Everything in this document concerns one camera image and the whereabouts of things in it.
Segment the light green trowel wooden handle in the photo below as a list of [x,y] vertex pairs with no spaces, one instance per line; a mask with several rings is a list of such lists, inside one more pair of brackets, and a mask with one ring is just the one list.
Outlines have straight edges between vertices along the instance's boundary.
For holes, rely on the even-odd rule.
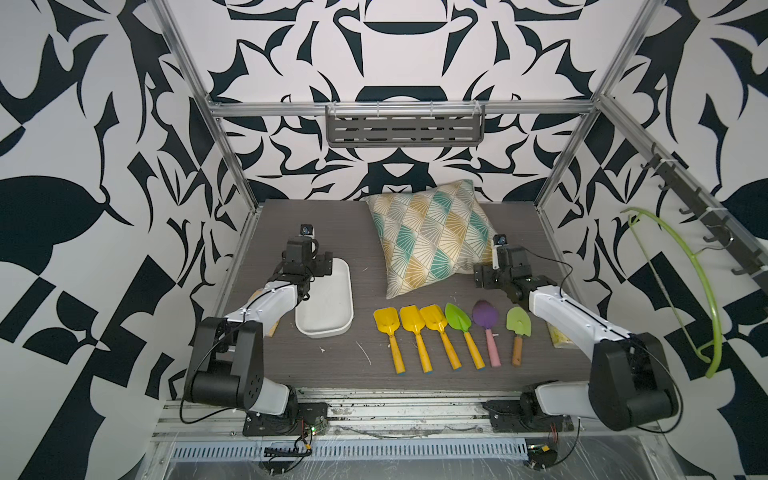
[[506,328],[514,334],[512,347],[512,365],[522,365],[524,339],[531,335],[531,319],[528,312],[515,306],[506,314]]

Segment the purple shovel pink handle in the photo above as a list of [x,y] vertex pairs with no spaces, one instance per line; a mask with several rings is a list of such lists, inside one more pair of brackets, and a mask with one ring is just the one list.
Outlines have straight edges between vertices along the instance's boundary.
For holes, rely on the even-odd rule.
[[472,309],[472,320],[475,324],[482,327],[486,336],[486,345],[491,366],[499,368],[502,366],[498,347],[493,336],[493,328],[499,320],[498,310],[487,300],[478,300]]

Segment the white storage box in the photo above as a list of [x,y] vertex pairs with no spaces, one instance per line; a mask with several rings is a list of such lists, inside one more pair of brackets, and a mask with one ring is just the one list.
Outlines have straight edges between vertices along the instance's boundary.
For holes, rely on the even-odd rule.
[[354,319],[350,268],[340,258],[333,259],[332,274],[317,278],[310,298],[295,310],[295,324],[300,333],[322,339],[346,333]]

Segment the green shovel yellow handle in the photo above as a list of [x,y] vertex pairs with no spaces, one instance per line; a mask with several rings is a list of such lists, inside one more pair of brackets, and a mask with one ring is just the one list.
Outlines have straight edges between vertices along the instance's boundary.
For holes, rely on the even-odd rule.
[[445,316],[449,326],[463,334],[466,346],[475,368],[477,370],[483,370],[486,367],[486,364],[470,333],[472,321],[469,315],[457,305],[453,303],[447,303],[445,306]]

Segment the yellow toy shovel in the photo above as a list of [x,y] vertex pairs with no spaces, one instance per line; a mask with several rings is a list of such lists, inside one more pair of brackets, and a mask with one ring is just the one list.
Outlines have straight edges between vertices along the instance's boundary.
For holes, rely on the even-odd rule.
[[432,373],[433,366],[422,336],[422,330],[426,327],[426,322],[419,309],[415,305],[402,307],[400,309],[400,318],[403,328],[414,335],[423,372],[425,374]]
[[421,308],[419,312],[424,319],[427,328],[431,331],[436,331],[439,334],[451,368],[454,371],[461,369],[461,361],[446,333],[448,321],[442,309],[438,305],[430,305]]
[[404,374],[406,368],[396,339],[396,331],[400,327],[400,319],[397,310],[393,307],[378,309],[373,313],[373,316],[378,331],[388,336],[396,374]]

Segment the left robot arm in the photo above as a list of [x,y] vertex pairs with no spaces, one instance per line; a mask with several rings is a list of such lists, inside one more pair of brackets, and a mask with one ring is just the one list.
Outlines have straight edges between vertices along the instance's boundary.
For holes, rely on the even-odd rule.
[[291,389],[264,373],[264,337],[309,299],[313,281],[333,271],[333,254],[320,253],[310,235],[288,240],[282,259],[255,297],[226,317],[207,317],[195,329],[181,400],[283,416]]

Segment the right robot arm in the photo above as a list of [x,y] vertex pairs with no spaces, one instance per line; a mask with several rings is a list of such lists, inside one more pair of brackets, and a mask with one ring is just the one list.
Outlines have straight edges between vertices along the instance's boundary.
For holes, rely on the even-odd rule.
[[563,286],[536,275],[532,251],[493,241],[492,259],[473,268],[474,282],[500,290],[514,313],[537,317],[561,331],[590,362],[586,381],[545,381],[527,387],[513,413],[520,424],[558,417],[589,418],[613,431],[647,430],[652,422],[680,422],[684,401],[668,369],[661,341],[650,333],[632,333],[594,314]]

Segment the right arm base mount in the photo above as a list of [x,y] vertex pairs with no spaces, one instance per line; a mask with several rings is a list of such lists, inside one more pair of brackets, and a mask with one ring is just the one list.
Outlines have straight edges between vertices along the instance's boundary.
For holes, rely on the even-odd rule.
[[481,404],[488,413],[496,433],[551,433],[569,431],[572,425],[565,416],[552,416],[537,410],[529,401],[489,400]]

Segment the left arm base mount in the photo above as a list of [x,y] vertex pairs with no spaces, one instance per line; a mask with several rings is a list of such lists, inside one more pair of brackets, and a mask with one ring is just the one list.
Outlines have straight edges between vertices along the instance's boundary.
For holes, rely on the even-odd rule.
[[298,436],[315,428],[322,432],[327,426],[326,402],[290,402],[282,415],[247,412],[242,434],[245,437]]

